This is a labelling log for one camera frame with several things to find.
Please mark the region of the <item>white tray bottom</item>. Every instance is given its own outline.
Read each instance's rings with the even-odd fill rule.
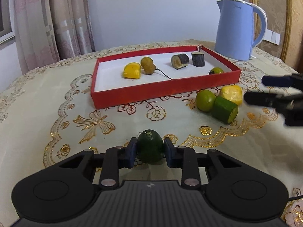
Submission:
[[[189,65],[179,70],[173,68],[171,57],[177,54],[187,54],[189,57]],[[167,76],[173,79],[181,79],[195,76],[208,75],[209,71],[214,67],[220,67],[224,72],[231,70],[210,54],[204,52],[205,66],[196,67],[192,64],[191,52],[175,52],[165,54],[146,55],[151,57],[157,68],[163,71]],[[142,69],[140,79],[125,79],[123,78],[123,69],[130,62],[138,62],[145,56],[135,56],[117,60],[101,62],[98,67],[97,77],[95,82],[95,92],[105,91],[110,89],[118,89],[128,86],[135,86],[146,83],[170,81],[161,72],[155,71],[152,75],[146,75]]]

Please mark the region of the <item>blue kettle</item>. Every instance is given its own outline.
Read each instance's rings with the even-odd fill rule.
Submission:
[[[248,60],[252,48],[264,38],[267,29],[265,11],[259,6],[242,0],[217,1],[221,15],[215,51],[235,60]],[[254,40],[254,13],[260,16],[261,32]]]

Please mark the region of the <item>kettle handle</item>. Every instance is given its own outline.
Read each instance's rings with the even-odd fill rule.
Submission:
[[[257,13],[257,15],[259,15],[261,19],[261,32],[257,39],[252,43],[253,48],[257,46],[260,42],[262,42],[263,38],[265,37],[265,32],[267,30],[267,17],[265,11],[262,8],[253,3],[250,3],[250,5],[252,6],[253,11]]]

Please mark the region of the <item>tablecloth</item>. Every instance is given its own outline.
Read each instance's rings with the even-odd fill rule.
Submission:
[[[214,48],[212,42],[196,40],[116,47],[37,68],[14,81],[0,94],[0,227],[18,219],[11,202],[18,181],[86,148],[101,153],[126,146],[145,129],[197,152],[215,147],[278,178],[290,197],[303,193],[303,129],[284,126],[283,116],[272,108],[243,103],[236,120],[224,125],[196,108],[196,91],[192,91],[95,110],[90,85],[98,57],[200,43]],[[256,58],[248,61],[229,59],[242,70],[239,85],[244,92],[298,92],[262,85],[264,74],[296,71],[259,48],[253,49],[253,55]],[[217,95],[220,88],[210,90]],[[169,169],[165,160],[148,165],[137,159],[135,164],[133,169],[120,170],[121,181],[181,179],[181,170]],[[200,174],[201,182],[207,183],[203,168]],[[289,202],[282,219],[291,226],[302,225],[301,207],[302,200]]]

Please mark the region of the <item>pink curtain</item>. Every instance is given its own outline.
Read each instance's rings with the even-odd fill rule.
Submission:
[[[87,0],[15,0],[22,73],[94,51]]]

